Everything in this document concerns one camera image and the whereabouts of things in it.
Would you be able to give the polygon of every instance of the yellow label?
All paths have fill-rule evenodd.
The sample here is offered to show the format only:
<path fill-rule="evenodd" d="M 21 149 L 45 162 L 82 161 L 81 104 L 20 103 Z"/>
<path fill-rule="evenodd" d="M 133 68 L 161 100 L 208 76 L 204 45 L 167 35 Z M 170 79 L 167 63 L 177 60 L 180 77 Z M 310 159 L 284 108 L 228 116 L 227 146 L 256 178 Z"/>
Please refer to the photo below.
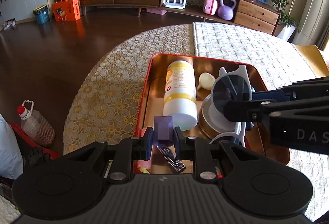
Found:
<path fill-rule="evenodd" d="M 192 95 L 188 95 L 187 93 L 173 93 L 168 95 L 165 99 L 164 99 L 164 103 L 169 102 L 170 100 L 174 100 L 174 99 L 187 99 L 192 101 L 193 103 L 196 104 L 196 99 L 195 97 L 193 97 Z"/>
<path fill-rule="evenodd" d="M 164 104 L 179 98 L 196 104 L 194 69 L 189 62 L 183 60 L 175 61 L 168 66 Z"/>

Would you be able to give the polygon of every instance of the leaves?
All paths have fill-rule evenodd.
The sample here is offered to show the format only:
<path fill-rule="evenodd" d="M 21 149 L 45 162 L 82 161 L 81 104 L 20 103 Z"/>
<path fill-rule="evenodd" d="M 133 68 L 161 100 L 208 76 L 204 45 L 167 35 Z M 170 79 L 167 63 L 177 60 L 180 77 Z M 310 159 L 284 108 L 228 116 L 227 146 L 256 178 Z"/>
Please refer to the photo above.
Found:
<path fill-rule="evenodd" d="M 298 21 L 295 18 L 288 15 L 284 10 L 279 11 L 279 13 L 281 14 L 279 24 L 283 24 L 285 26 L 294 26 L 294 27 L 298 26 Z"/>
<path fill-rule="evenodd" d="M 285 9 L 289 4 L 288 0 L 271 0 L 277 11 Z"/>

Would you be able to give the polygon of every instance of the red bottle cap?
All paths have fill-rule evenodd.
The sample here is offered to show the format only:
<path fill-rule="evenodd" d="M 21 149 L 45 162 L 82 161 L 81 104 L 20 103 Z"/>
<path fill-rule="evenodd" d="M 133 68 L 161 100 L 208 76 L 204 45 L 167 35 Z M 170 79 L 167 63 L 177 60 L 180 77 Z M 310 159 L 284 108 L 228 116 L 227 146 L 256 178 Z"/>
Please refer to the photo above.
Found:
<path fill-rule="evenodd" d="M 20 106 L 17 108 L 17 113 L 18 113 L 19 115 L 23 114 L 24 111 L 25 111 L 25 107 L 22 106 L 22 105 L 20 105 Z"/>

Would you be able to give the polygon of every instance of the orange box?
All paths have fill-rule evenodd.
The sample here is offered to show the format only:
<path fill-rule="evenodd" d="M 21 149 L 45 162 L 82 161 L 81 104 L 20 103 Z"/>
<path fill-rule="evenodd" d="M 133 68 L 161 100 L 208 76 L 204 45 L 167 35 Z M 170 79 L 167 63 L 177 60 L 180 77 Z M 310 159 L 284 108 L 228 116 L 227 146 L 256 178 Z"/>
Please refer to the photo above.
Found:
<path fill-rule="evenodd" d="M 56 21 L 77 21 L 80 19 L 78 0 L 61 0 L 53 4 Z"/>

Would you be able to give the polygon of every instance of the white router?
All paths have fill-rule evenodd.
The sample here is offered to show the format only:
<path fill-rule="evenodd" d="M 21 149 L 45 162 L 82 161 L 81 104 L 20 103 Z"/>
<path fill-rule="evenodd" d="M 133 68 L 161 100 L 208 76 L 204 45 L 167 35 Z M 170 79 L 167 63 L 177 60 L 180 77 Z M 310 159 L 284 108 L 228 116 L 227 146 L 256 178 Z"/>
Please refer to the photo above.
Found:
<path fill-rule="evenodd" d="M 170 2 L 170 0 L 163 0 L 163 5 L 168 8 L 184 9 L 186 5 L 186 0 L 180 0 L 179 3 L 176 3 L 176 0 Z"/>

